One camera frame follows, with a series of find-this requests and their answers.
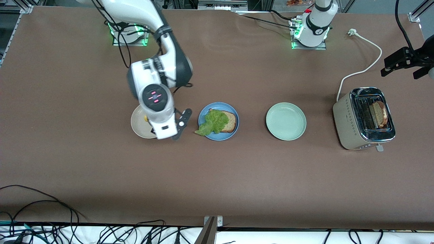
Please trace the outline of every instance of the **power cord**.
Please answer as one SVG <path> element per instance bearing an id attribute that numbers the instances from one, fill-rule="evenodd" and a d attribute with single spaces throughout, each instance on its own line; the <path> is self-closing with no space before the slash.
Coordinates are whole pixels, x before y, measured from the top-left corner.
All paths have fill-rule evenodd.
<path id="1" fill-rule="evenodd" d="M 279 24 L 279 23 L 276 23 L 276 22 L 271 22 L 271 21 L 268 21 L 268 20 L 258 19 L 258 18 L 251 17 L 251 16 L 245 16 L 245 15 L 243 15 L 243 16 L 246 17 L 246 18 L 249 18 L 249 19 L 259 20 L 259 21 L 270 23 L 270 24 L 273 24 L 273 25 L 283 26 L 283 27 L 290 28 L 290 29 L 297 29 L 297 27 L 295 27 L 295 26 L 283 25 L 283 24 Z"/>
<path id="2" fill-rule="evenodd" d="M 181 244 L 181 242 L 179 241 L 180 235 L 181 235 L 181 228 L 178 227 L 178 232 L 176 233 L 176 238 L 175 238 L 174 244 Z"/>
<path id="3" fill-rule="evenodd" d="M 398 7 L 399 7 L 399 0 L 396 0 L 395 3 L 395 20 L 396 23 L 398 24 L 399 30 L 401 30 L 402 35 L 404 35 L 405 41 L 407 42 L 408 48 L 410 49 L 411 54 L 416 57 L 419 61 L 422 61 L 424 63 L 428 63 L 428 64 L 434 64 L 434 61 L 431 60 L 427 60 L 427 59 L 422 59 L 419 57 L 418 53 L 414 51 L 413 46 L 410 42 L 410 39 L 408 38 L 407 32 L 405 32 L 404 28 L 401 25 L 401 21 L 399 20 L 399 16 L 398 16 Z"/>
<path id="4" fill-rule="evenodd" d="M 163 239 L 161 239 L 161 241 L 159 241 L 157 244 L 161 244 L 161 243 L 162 243 L 164 240 L 166 240 L 169 236 L 171 236 L 171 235 L 173 235 L 173 234 L 175 234 L 175 233 L 177 233 L 177 232 L 179 232 L 179 231 L 183 231 L 183 230 L 190 229 L 190 228 L 194 228 L 194 226 L 191 226 L 191 227 L 185 227 L 185 228 L 182 228 L 182 229 L 180 229 L 180 230 L 176 230 L 176 231 L 174 231 L 174 232 L 168 234 L 168 235 L 167 235 L 166 237 L 164 237 Z"/>
<path id="5" fill-rule="evenodd" d="M 193 87 L 193 84 L 192 83 L 187 83 L 187 84 L 185 84 L 184 86 L 180 86 L 180 87 L 177 87 L 173 92 L 172 92 L 172 96 L 175 94 L 175 92 L 177 92 L 181 87 L 187 87 L 187 88 L 190 88 L 190 87 Z"/>
<path id="6" fill-rule="evenodd" d="M 357 236 L 358 243 L 357 243 L 357 242 L 352 238 L 352 236 L 351 236 L 351 232 L 354 232 L 355 235 Z M 362 241 L 360 240 L 360 236 L 358 236 L 358 233 L 357 233 L 355 230 L 351 229 L 350 231 L 348 231 L 348 236 L 350 237 L 351 241 L 352 241 L 354 244 L 362 244 Z"/>
<path id="7" fill-rule="evenodd" d="M 115 24 L 112 26 L 112 28 L 115 29 L 115 30 L 118 32 L 118 38 L 117 38 L 118 43 L 120 43 L 119 40 L 120 40 L 120 37 L 122 37 L 122 39 L 124 40 L 125 46 L 127 47 L 127 51 L 128 51 L 128 59 L 129 59 L 129 63 L 128 63 L 128 64 L 127 64 L 127 62 L 125 61 L 125 57 L 124 57 L 124 53 L 122 52 L 121 45 L 118 45 L 119 52 L 120 52 L 121 57 L 122 57 L 122 61 L 124 62 L 125 67 L 128 69 L 128 68 L 131 66 L 131 52 L 130 52 L 130 48 L 129 48 L 129 46 L 128 46 L 128 43 L 127 43 L 127 41 L 125 40 L 124 35 L 121 34 L 121 31 L 122 31 L 123 29 L 120 29 L 119 26 L 116 25 L 116 22 L 115 22 L 115 20 L 113 19 L 113 17 L 112 17 L 112 16 L 111 16 L 111 15 L 110 15 L 106 10 L 105 10 L 105 8 L 102 6 L 102 4 L 100 3 L 99 0 L 91 0 L 91 1 L 92 1 L 93 5 L 95 6 L 95 8 L 98 10 L 98 12 L 99 12 L 99 13 L 102 15 L 102 17 L 105 19 L 104 23 L 105 23 L 106 21 L 107 21 L 107 24 L 108 24 L 108 23 L 115 23 Z M 107 16 L 110 18 L 111 22 L 110 22 L 110 20 L 107 19 L 107 17 L 102 13 L 101 10 L 104 10 L 104 12 L 105 12 L 105 13 L 107 14 Z M 147 27 L 145 27 L 145 26 L 141 26 L 141 25 L 137 25 L 137 26 L 144 28 L 146 31 L 148 31 L 148 32 L 151 33 L 151 34 L 154 34 L 154 33 L 153 33 L 149 28 L 147 28 Z M 159 51 L 160 51 L 160 50 L 161 50 L 161 43 L 158 42 L 158 45 L 159 45 Z"/>
<path id="8" fill-rule="evenodd" d="M 358 240 L 358 243 L 357 243 L 357 242 L 352 238 L 352 236 L 351 236 L 351 233 L 352 233 L 352 232 L 355 233 L 355 235 L 356 235 L 356 237 L 357 237 L 357 240 Z M 380 237 L 378 238 L 376 244 L 380 244 L 380 241 L 381 241 L 381 239 L 383 238 L 383 230 L 379 230 L 379 232 L 380 232 Z M 355 230 L 353 230 L 353 229 L 349 230 L 349 231 L 348 231 L 348 236 L 350 237 L 351 241 L 352 241 L 354 244 L 362 244 L 362 241 L 360 240 L 360 236 L 358 236 L 358 233 L 357 233 Z"/>
<path id="9" fill-rule="evenodd" d="M 362 40 L 365 40 L 365 41 L 369 42 L 370 44 L 374 45 L 376 48 L 378 48 L 378 49 L 380 50 L 380 55 L 379 55 L 378 58 L 377 58 L 377 59 L 376 59 L 376 60 L 375 60 L 375 61 L 374 61 L 374 62 L 373 62 L 373 63 L 372 63 L 368 68 L 366 68 L 365 70 L 363 70 L 363 71 L 359 71 L 359 72 L 356 72 L 356 73 L 352 73 L 352 74 L 347 75 L 347 76 L 345 76 L 344 78 L 342 78 L 342 80 L 341 80 L 341 84 L 339 85 L 338 94 L 337 94 L 337 96 L 336 96 L 336 102 L 339 101 L 339 95 L 340 95 L 340 93 L 341 93 L 342 84 L 344 83 L 344 80 L 345 80 L 346 78 L 348 78 L 348 77 L 351 77 L 351 76 L 358 75 L 358 74 L 361 74 L 361 73 L 366 72 L 368 69 L 370 69 L 372 66 L 374 66 L 374 64 L 377 63 L 377 61 L 381 58 L 381 55 L 383 54 L 383 50 L 382 50 L 379 46 L 377 46 L 377 44 L 375 44 L 375 43 L 371 42 L 370 40 L 368 40 L 368 39 L 366 39 L 366 38 L 360 36 L 360 35 L 357 33 L 357 31 L 356 31 L 355 29 L 350 29 L 350 30 L 348 31 L 347 34 L 348 34 L 349 36 L 358 36 L 358 37 L 361 38 Z"/>
<path id="10" fill-rule="evenodd" d="M 327 240 L 329 239 L 329 236 L 330 236 L 330 234 L 332 233 L 332 230 L 331 230 L 331 229 L 328 229 L 327 231 L 328 231 L 328 233 L 327 233 L 327 235 L 325 236 L 324 242 L 323 242 L 322 244 L 326 244 L 326 243 L 327 243 Z"/>
<path id="11" fill-rule="evenodd" d="M 288 18 L 288 17 L 285 17 L 285 16 L 281 15 L 279 12 L 277 12 L 275 10 L 269 10 L 268 12 L 275 13 L 275 14 L 277 14 L 277 16 L 279 16 L 281 19 L 284 19 L 284 20 L 291 20 L 291 19 L 297 17 L 297 15 L 296 15 L 294 17 Z"/>
<path id="12" fill-rule="evenodd" d="M 8 186 L 5 186 L 5 187 L 1 187 L 0 190 L 4 190 L 6 188 L 11 188 L 11 187 L 20 187 L 20 188 L 32 190 L 32 191 L 41 193 L 41 194 L 43 194 L 43 195 L 45 195 L 47 197 L 50 197 L 53 200 L 39 200 L 39 201 L 31 202 L 31 203 L 25 205 L 24 207 L 22 207 L 15 215 L 12 215 L 12 214 L 10 214 L 10 213 L 8 213 L 6 211 L 0 211 L 0 214 L 6 214 L 9 217 L 9 219 L 10 219 L 10 222 L 8 224 L 4 224 L 3 222 L 0 223 L 0 226 L 9 226 L 9 231 L 6 231 L 6 232 L 0 231 L 0 241 L 4 240 L 6 238 L 13 238 L 13 237 L 20 237 L 20 236 L 22 236 L 22 237 L 30 236 L 31 239 L 28 242 L 29 244 L 33 244 L 33 239 L 34 239 L 33 237 L 37 237 L 37 238 L 43 240 L 46 244 L 65 244 L 63 242 L 63 239 L 62 239 L 62 236 L 63 236 L 63 238 L 65 238 L 67 240 L 68 244 L 71 244 L 72 241 L 74 240 L 74 238 L 80 244 L 85 244 L 84 242 L 82 242 L 81 240 L 79 240 L 77 238 L 76 234 L 75 234 L 76 229 L 77 229 L 77 227 L 79 225 L 79 214 L 81 216 L 83 216 L 83 214 L 81 214 L 77 210 L 73 209 L 72 207 L 70 207 L 66 203 L 60 201 L 58 198 L 56 198 L 56 197 L 54 197 L 54 196 L 52 196 L 50 194 L 47 194 L 47 193 L 45 193 L 43 191 L 31 188 L 31 187 L 27 187 L 27 186 L 23 186 L 23 185 L 8 185 Z M 71 213 L 70 224 L 69 225 L 63 225 L 63 226 L 56 227 L 52 223 L 49 223 L 49 222 L 36 222 L 36 223 L 32 223 L 32 224 L 26 224 L 26 223 L 24 223 L 23 225 L 26 228 L 25 230 L 15 230 L 15 226 L 17 225 L 17 223 L 16 223 L 15 220 L 16 220 L 17 216 L 22 211 L 24 211 L 27 207 L 29 207 L 29 206 L 31 206 L 33 204 L 42 203 L 42 202 L 59 203 L 62 206 L 66 207 L 70 211 L 70 213 Z M 74 215 L 77 218 L 77 223 L 75 223 L 75 224 L 73 223 L 73 216 Z M 111 235 L 113 235 L 116 238 L 116 240 L 115 240 L 114 243 L 117 243 L 118 241 L 120 241 L 120 242 L 123 242 L 125 244 L 125 240 L 127 240 L 132 235 L 133 232 L 136 232 L 136 235 L 135 235 L 136 240 L 134 241 L 134 244 L 135 244 L 137 242 L 137 231 L 136 231 L 136 228 L 138 228 L 140 226 L 144 226 L 144 225 L 149 224 L 149 223 L 155 223 L 155 222 L 161 222 L 163 225 L 160 226 L 160 227 L 157 227 L 157 228 L 152 228 L 152 230 L 149 231 L 147 233 L 147 235 L 145 235 L 145 238 L 141 242 L 141 244 L 143 244 L 146 240 L 152 240 L 152 238 L 153 238 L 152 234 L 156 234 L 156 235 L 160 234 L 160 237 L 161 237 L 161 232 L 163 230 L 165 230 L 163 228 L 163 226 L 166 224 L 166 222 L 164 220 L 159 219 L 159 220 L 153 220 L 153 221 L 139 222 L 139 223 L 135 224 L 132 228 L 130 228 L 127 231 L 125 231 L 124 233 L 121 233 L 120 236 L 116 236 L 115 232 L 119 231 L 121 228 L 124 228 L 123 226 L 112 228 L 112 227 L 110 227 L 110 226 L 108 226 L 106 224 L 105 225 L 106 228 L 104 230 L 102 230 L 101 233 L 99 234 L 99 240 L 97 241 L 97 244 L 104 243 L 104 241 L 107 238 L 109 238 Z M 43 224 L 51 225 L 51 230 L 46 230 L 45 227 L 43 226 Z M 35 228 L 33 226 L 40 226 L 41 230 L 35 230 Z M 71 231 L 72 231 L 71 238 L 68 238 L 62 232 L 62 229 L 64 229 L 64 228 L 71 228 Z M 51 236 L 53 238 L 52 242 L 48 241 L 48 237 L 49 236 Z"/>
<path id="13" fill-rule="evenodd" d="M 185 238 L 185 236 L 181 233 L 181 230 L 179 230 L 179 234 L 181 235 L 181 237 L 188 243 L 188 244 L 191 244 L 191 242 L 189 242 L 188 240 L 187 240 L 187 238 Z"/>

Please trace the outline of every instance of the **toaster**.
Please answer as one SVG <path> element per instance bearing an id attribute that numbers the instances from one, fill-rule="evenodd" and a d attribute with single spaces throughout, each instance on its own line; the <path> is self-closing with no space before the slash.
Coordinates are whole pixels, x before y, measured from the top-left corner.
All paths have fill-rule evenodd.
<path id="1" fill-rule="evenodd" d="M 379 128 L 371 105 L 384 103 L 388 121 Z M 382 152 L 382 143 L 395 137 L 395 127 L 383 93 L 375 87 L 356 88 L 333 105 L 333 117 L 342 146 L 348 150 L 362 150 L 375 146 Z"/>

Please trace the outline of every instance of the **toaster slot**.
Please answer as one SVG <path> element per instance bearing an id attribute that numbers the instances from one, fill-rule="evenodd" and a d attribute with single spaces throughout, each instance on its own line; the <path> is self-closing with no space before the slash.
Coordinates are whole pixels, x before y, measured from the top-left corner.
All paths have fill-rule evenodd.
<path id="1" fill-rule="evenodd" d="M 356 99 L 360 119 L 365 130 L 379 129 L 375 112 L 372 108 L 372 104 L 376 101 L 381 101 L 381 98 L 378 96 L 359 96 Z"/>

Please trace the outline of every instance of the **metal frame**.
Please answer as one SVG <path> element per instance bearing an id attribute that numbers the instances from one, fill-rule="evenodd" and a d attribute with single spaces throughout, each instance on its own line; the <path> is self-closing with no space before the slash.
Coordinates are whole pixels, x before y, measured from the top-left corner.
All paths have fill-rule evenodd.
<path id="1" fill-rule="evenodd" d="M 230 11 L 247 11 L 247 0 L 198 0 L 198 10 L 230 10 Z"/>
<path id="2" fill-rule="evenodd" d="M 417 8 L 408 13 L 408 20 L 413 23 L 420 22 L 419 17 L 434 5 L 434 0 L 424 0 Z"/>
<path id="3" fill-rule="evenodd" d="M 15 5 L 0 7 L 0 13 L 31 13 L 33 6 L 45 5 L 46 0 L 12 0 Z"/>
<path id="4" fill-rule="evenodd" d="M 355 0 L 349 0 L 347 5 L 345 5 L 344 10 L 342 10 L 342 13 L 348 13 L 352 5 L 355 3 Z"/>
<path id="5" fill-rule="evenodd" d="M 2 64 L 3 64 L 3 60 L 4 60 L 4 58 L 6 57 L 6 53 L 7 53 L 8 49 L 9 49 L 10 43 L 12 42 L 12 38 L 13 38 L 13 36 L 15 35 L 15 31 L 16 31 L 16 29 L 17 29 L 17 27 L 18 27 L 18 24 L 20 23 L 20 20 L 21 20 L 21 17 L 22 17 L 22 16 L 23 16 L 23 15 L 20 14 L 20 16 L 18 17 L 18 20 L 16 21 L 15 27 L 13 28 L 13 31 L 12 31 L 12 35 L 10 36 L 10 38 L 9 38 L 9 42 L 7 43 L 7 46 L 6 46 L 6 48 L 4 49 L 3 56 L 1 57 L 0 67 L 1 67 Z"/>
<path id="6" fill-rule="evenodd" d="M 202 228 L 194 244 L 215 244 L 217 226 L 223 224 L 223 217 L 206 216 L 204 221 L 205 226 Z"/>

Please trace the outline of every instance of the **toast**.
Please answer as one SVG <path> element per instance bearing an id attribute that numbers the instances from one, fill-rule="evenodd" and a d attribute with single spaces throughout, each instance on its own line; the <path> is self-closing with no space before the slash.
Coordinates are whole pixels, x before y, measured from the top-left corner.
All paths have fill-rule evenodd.
<path id="1" fill-rule="evenodd" d="M 376 101 L 372 104 L 374 110 L 373 117 L 377 120 L 379 128 L 383 128 L 387 124 L 387 110 L 383 102 Z"/>
<path id="2" fill-rule="evenodd" d="M 230 113 L 228 111 L 223 111 L 222 112 L 229 118 L 229 122 L 224 126 L 223 130 L 221 132 L 223 133 L 232 133 L 236 126 L 237 126 L 237 118 L 235 117 L 235 114 Z"/>

